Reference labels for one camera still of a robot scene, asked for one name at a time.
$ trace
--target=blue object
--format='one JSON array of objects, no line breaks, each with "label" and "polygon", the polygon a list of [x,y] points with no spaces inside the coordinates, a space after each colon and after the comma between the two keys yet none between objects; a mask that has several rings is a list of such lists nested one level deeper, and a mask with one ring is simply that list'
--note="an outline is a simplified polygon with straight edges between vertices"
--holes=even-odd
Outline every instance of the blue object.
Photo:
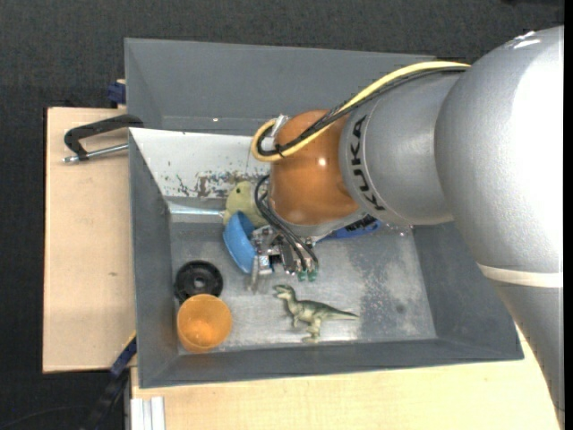
[{"label": "blue object", "polygon": [[381,221],[376,220],[373,223],[370,223],[369,225],[359,227],[359,228],[352,228],[351,229],[349,227],[344,227],[341,229],[337,229],[336,231],[332,231],[330,234],[325,236],[322,240],[324,240],[324,239],[344,239],[344,238],[349,238],[349,237],[363,236],[364,234],[373,233],[376,229],[378,229],[381,226],[381,224],[382,224]]},{"label": "blue object", "polygon": [[127,364],[137,352],[137,339],[135,336],[127,343],[122,353],[119,354],[117,360],[111,365],[109,373],[116,378],[124,371]]},{"label": "blue object", "polygon": [[125,103],[125,85],[121,82],[112,82],[107,86],[107,98],[116,104]]},{"label": "blue object", "polygon": [[249,236],[254,231],[254,226],[247,216],[238,211],[228,221],[223,231],[223,240],[227,250],[235,260],[237,266],[246,274],[252,271],[252,259],[256,252]]}]

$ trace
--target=yellow cable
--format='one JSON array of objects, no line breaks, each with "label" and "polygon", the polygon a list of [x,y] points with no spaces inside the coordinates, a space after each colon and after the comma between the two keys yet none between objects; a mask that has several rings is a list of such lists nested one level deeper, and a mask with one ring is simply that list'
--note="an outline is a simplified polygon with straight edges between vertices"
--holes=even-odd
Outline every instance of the yellow cable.
[{"label": "yellow cable", "polygon": [[[434,70],[434,69],[441,69],[441,68],[447,68],[447,67],[469,67],[469,66],[470,66],[469,64],[461,64],[458,62],[430,61],[430,62],[421,62],[419,64],[413,64],[413,65],[409,65],[407,67],[397,69],[396,71],[394,71],[392,73],[388,73],[387,75],[384,75],[379,80],[372,83],[370,86],[367,86],[366,88],[361,90],[358,94],[356,94],[354,97],[352,97],[343,107],[341,107],[338,112],[344,111],[347,108],[352,107],[355,103],[357,103],[360,100],[373,94],[376,90],[378,90],[379,88],[381,88],[385,84],[388,84],[389,82],[392,82],[392,81],[400,78],[401,76],[406,76],[406,75],[409,75],[411,73],[421,72],[423,70]],[[286,156],[291,156],[291,155],[295,154],[297,151],[299,151],[300,149],[302,149],[304,146],[308,145],[310,142],[312,142],[314,139],[316,139],[319,135],[321,135],[323,132],[325,132],[329,128],[329,125],[323,127],[322,129],[320,129],[316,133],[310,135],[309,137],[307,137],[303,141],[297,143],[296,145],[289,148],[288,150],[283,151],[282,155],[280,155],[280,154],[273,154],[270,156],[261,155],[257,149],[257,143],[258,143],[259,139],[261,138],[261,136],[264,134],[264,132],[267,129],[269,129],[269,127],[273,126],[275,124],[275,122],[276,122],[275,119],[271,119],[271,120],[267,121],[264,125],[261,126],[261,128],[257,131],[257,133],[252,138],[251,152],[252,152],[252,155],[259,161],[273,162],[273,161],[278,161],[278,160],[280,160]]]}]

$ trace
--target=gray cylinder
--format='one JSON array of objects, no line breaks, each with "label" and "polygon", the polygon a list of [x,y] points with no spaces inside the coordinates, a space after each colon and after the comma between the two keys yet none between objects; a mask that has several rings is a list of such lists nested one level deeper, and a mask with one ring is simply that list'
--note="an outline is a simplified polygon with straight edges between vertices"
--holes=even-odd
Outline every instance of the gray cylinder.
[{"label": "gray cylinder", "polygon": [[456,224],[528,337],[562,425],[564,47],[559,27],[493,50],[452,88],[435,135]]},{"label": "gray cylinder", "polygon": [[398,225],[451,221],[434,161],[434,126],[459,73],[402,84],[358,108],[340,139],[346,188],[368,213]]}]

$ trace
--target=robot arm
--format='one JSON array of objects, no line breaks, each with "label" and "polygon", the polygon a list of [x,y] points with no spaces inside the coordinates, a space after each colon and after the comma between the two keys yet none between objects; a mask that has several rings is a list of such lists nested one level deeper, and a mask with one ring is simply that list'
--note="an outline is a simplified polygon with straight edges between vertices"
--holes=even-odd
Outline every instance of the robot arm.
[{"label": "robot arm", "polygon": [[270,208],[301,237],[366,215],[454,220],[529,338],[562,423],[563,52],[563,27],[532,32],[467,72],[395,75],[375,97],[296,116],[263,150],[270,123],[252,147],[271,162]]}]

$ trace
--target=black cable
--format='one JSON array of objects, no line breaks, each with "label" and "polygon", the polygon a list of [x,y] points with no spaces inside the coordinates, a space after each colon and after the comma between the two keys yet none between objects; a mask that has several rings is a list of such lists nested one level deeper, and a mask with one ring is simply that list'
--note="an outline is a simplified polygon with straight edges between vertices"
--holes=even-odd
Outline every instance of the black cable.
[{"label": "black cable", "polygon": [[339,111],[339,110],[348,102],[348,100],[337,105],[336,107],[329,110],[329,112],[326,115],[324,115],[323,117],[318,119],[315,123],[310,125],[307,129],[302,131],[297,137],[295,137],[290,142],[287,142],[283,145],[276,145],[273,150],[264,150],[261,147],[261,144],[262,144],[263,139],[265,137],[267,137],[269,132],[271,131],[272,127],[270,127],[269,129],[267,129],[267,131],[265,133],[263,133],[261,135],[261,137],[257,141],[257,151],[262,156],[274,156],[277,154],[281,154],[283,151],[287,151],[288,149],[294,147],[296,144],[304,141],[305,139],[309,138],[311,135],[319,132],[320,129],[326,127],[327,125],[330,125],[331,123],[333,123],[337,119],[341,118],[342,116],[345,116],[348,113],[350,113],[351,111],[362,106],[364,103],[366,103],[372,99],[375,99],[375,98],[379,97],[381,94],[388,92],[389,90],[393,90],[396,87],[398,87],[398,86],[400,86],[406,82],[410,82],[412,80],[416,80],[416,79],[422,78],[424,76],[435,74],[435,73],[464,72],[465,70],[467,70],[467,68],[468,67],[465,67],[462,65],[452,66],[452,67],[440,67],[440,68],[433,69],[433,70],[415,72],[415,73],[411,73],[411,74],[406,75],[406,76],[401,76],[401,77],[399,77],[399,78],[397,78],[397,79],[395,79],[395,80],[393,80],[387,84],[384,84],[383,86],[381,86],[378,90],[376,90],[375,92],[373,92],[369,96],[359,100],[354,105],[352,105],[352,106],[350,106],[350,107],[348,107],[342,111]]},{"label": "black cable", "polygon": [[264,204],[263,201],[267,197],[268,193],[265,193],[263,196],[259,196],[262,184],[266,182],[268,179],[269,179],[268,175],[262,177],[261,180],[259,180],[259,182],[257,183],[254,191],[255,204],[259,209],[259,211],[261,212],[261,215],[265,218],[265,220],[269,222],[271,226],[280,231],[285,240],[293,247],[295,253],[301,260],[303,269],[306,270],[306,263],[304,261],[303,254],[301,253],[297,245],[300,245],[306,251],[306,253],[308,253],[311,256],[311,258],[318,266],[318,258],[316,254],[311,250],[311,248],[302,239],[300,239],[289,227],[284,225],[280,221],[280,219],[277,218],[274,212],[267,205]]},{"label": "black cable", "polygon": [[[264,198],[267,196],[267,194],[264,194],[261,199],[264,200]],[[299,244],[306,253],[308,253],[312,260],[314,262],[316,262],[318,264],[319,259],[317,258],[316,254],[314,254],[314,252],[312,251],[311,247],[309,247],[298,235],[296,235],[292,229],[290,229],[287,225],[285,225],[276,215],[275,213],[267,206],[264,206],[264,208],[268,211],[268,214],[275,220],[275,222],[278,224],[278,227],[280,228],[281,232],[283,234],[286,235],[290,235],[293,240]]]},{"label": "black cable", "polygon": [[55,412],[60,412],[60,411],[71,411],[72,409],[85,409],[87,408],[87,406],[62,406],[60,408],[52,408],[52,409],[45,409],[43,411],[40,412],[35,412],[32,414],[29,414],[27,416],[24,417],[20,417],[17,418],[15,420],[9,421],[9,422],[0,422],[0,430],[5,430],[6,428],[11,428],[14,426],[17,426],[19,424],[21,424],[22,422],[25,422],[26,420],[32,419],[34,417],[39,417],[39,416],[45,416],[46,414],[52,414]]},{"label": "black cable", "polygon": [[109,371],[110,380],[107,383],[106,389],[99,395],[98,401],[96,401],[91,412],[81,424],[80,430],[98,430],[101,424],[106,420],[127,386],[129,380],[127,364],[135,355],[136,351],[137,338],[133,335],[124,347],[124,350],[119,354],[117,360],[111,366]]}]

